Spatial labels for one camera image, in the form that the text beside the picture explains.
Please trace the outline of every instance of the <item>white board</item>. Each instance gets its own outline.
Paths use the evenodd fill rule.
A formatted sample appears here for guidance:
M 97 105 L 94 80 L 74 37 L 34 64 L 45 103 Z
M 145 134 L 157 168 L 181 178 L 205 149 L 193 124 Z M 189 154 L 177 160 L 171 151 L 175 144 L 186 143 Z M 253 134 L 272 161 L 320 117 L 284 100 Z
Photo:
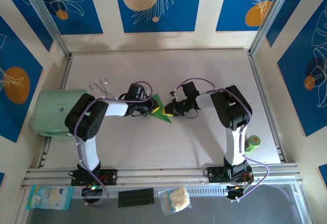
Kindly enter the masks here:
M 127 92 L 136 81 L 147 81 L 164 105 L 169 94 L 191 77 L 206 78 L 217 88 L 235 84 L 253 110 L 246 135 L 257 135 L 262 143 L 248 157 L 265 163 L 280 163 L 266 114 L 245 51 L 154 51 L 111 52 L 76 55 L 66 89 L 84 88 L 96 97 L 102 92 L 89 86 L 106 77 L 107 90 L 115 96 Z M 199 92 L 211 89 L 194 81 Z M 147 117 L 105 117 L 97 134 L 102 166 L 154 167 L 223 164 L 225 127 L 214 108 L 199 111 L 195 119 L 171 118 L 172 123 Z M 52 139 L 45 167 L 75 167 L 78 163 L 74 139 Z

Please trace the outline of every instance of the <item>gray floor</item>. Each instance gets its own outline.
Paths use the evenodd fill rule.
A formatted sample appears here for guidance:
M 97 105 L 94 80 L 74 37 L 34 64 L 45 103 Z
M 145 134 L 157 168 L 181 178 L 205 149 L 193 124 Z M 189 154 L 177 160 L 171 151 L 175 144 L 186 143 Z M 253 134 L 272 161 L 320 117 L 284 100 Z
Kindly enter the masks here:
M 192 209 L 164 216 L 159 199 L 154 205 L 118 208 L 118 199 L 102 209 L 84 205 L 73 199 L 68 211 L 30 211 L 29 224 L 89 224 L 89 223 L 301 223 L 290 186 L 263 185 L 240 203 L 230 203 L 226 197 L 192 197 Z

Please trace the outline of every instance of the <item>green paper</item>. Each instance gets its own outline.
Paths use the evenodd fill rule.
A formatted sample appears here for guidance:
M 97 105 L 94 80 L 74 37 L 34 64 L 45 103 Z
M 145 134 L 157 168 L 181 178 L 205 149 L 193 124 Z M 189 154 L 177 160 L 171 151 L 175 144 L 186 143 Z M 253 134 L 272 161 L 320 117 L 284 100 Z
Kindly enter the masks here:
M 159 95 L 158 94 L 153 95 L 152 98 L 155 99 L 156 101 L 158 101 L 158 103 L 160 105 L 160 108 L 155 113 L 152 113 L 150 115 L 154 116 L 155 118 L 159 118 L 159 119 L 162 119 L 164 121 L 167 121 L 167 122 L 171 123 L 172 121 L 170 121 L 169 117 L 162 114 L 162 111 L 164 110 L 164 105 L 162 104 Z

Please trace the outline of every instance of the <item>blue packet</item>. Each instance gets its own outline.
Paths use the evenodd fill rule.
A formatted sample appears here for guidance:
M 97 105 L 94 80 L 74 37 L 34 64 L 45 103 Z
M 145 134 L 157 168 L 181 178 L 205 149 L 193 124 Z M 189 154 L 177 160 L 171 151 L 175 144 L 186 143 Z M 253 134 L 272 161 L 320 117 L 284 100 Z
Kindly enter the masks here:
M 33 186 L 26 209 L 68 210 L 74 187 L 40 187 Z

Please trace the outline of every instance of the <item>green pouch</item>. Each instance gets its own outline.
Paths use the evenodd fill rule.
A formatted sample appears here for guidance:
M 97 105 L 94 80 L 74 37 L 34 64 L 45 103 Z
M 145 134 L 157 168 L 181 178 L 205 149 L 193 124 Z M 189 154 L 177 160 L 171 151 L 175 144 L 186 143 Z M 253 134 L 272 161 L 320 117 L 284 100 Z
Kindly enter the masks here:
M 86 90 L 52 90 L 38 98 L 31 120 L 31 128 L 42 136 L 69 138 L 65 119 Z

